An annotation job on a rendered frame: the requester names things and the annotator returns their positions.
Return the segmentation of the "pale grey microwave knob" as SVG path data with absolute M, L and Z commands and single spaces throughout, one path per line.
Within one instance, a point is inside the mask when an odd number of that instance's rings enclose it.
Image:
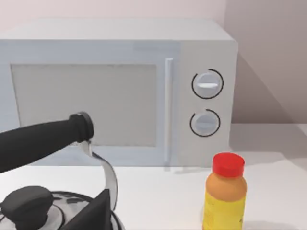
M 218 96 L 224 87 L 222 75 L 214 70 L 196 74 L 191 82 L 191 87 L 196 96 L 201 99 L 212 99 Z
M 195 135 L 207 138 L 214 135 L 219 130 L 221 119 L 215 111 L 205 109 L 192 115 L 189 126 Z

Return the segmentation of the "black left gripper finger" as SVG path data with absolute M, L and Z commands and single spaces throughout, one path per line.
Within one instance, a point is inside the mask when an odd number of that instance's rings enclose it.
M 103 190 L 72 218 L 68 230 L 112 230 L 109 189 Z

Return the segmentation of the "pale microwave oven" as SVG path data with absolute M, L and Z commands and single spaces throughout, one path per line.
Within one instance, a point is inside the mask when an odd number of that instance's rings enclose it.
M 209 167 L 227 151 L 238 44 L 207 19 L 39 19 L 0 33 L 0 133 L 86 112 L 95 153 L 115 166 Z M 171 162 L 165 165 L 165 59 L 172 58 Z M 221 93 L 192 90 L 208 69 Z M 207 138 L 189 126 L 215 111 L 221 126 Z

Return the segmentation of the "orange bottle with red cap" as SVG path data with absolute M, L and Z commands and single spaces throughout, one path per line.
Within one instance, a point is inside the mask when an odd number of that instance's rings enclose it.
M 247 182 L 245 161 L 231 152 L 214 155 L 205 184 L 202 230 L 242 230 Z

